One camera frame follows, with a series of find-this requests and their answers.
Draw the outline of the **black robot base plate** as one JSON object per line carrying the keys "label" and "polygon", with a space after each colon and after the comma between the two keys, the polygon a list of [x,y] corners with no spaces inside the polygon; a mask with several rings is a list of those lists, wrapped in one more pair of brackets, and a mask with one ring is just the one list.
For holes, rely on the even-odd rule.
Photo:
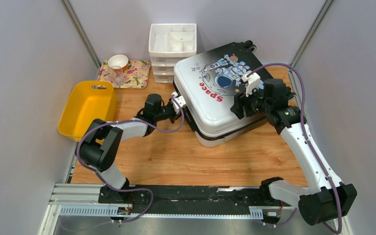
{"label": "black robot base plate", "polygon": [[98,202],[117,204],[128,215],[179,218],[235,218],[261,220],[274,224],[292,206],[267,198],[259,187],[130,185],[131,197],[119,203],[104,196]]}

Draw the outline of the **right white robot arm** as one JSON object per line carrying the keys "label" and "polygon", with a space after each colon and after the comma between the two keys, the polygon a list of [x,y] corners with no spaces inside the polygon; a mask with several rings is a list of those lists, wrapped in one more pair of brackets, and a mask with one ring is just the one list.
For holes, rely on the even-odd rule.
{"label": "right white robot arm", "polygon": [[308,188],[288,183],[281,177],[261,182],[260,200],[266,205],[283,201],[297,208],[309,225],[342,219],[357,196],[353,184],[344,184],[331,169],[310,136],[301,109],[289,103],[296,94],[281,79],[240,82],[245,90],[234,96],[231,111],[238,117],[261,114],[287,143],[304,172]]}

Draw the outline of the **white black space suitcase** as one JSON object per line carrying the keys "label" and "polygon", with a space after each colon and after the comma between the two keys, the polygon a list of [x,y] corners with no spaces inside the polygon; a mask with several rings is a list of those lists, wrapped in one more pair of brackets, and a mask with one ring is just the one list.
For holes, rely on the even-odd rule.
{"label": "white black space suitcase", "polygon": [[267,122],[264,114],[239,119],[230,109],[247,89],[242,76],[262,65],[256,48],[251,40],[232,42],[175,64],[174,88],[186,101],[186,122],[203,146],[217,146]]}

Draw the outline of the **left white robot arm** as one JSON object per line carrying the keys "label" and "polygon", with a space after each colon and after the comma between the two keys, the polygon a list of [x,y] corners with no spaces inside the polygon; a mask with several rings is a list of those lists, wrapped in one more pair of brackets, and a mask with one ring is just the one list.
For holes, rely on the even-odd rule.
{"label": "left white robot arm", "polygon": [[159,121],[169,120],[174,123],[184,118],[184,97],[173,92],[168,103],[164,103],[159,94],[148,95],[144,107],[129,120],[104,121],[94,119],[82,139],[79,141],[75,155],[79,163],[91,170],[103,182],[102,193],[111,195],[118,203],[126,202],[133,190],[129,180],[115,165],[119,145],[132,138],[146,137],[154,130],[166,132],[157,126]]}

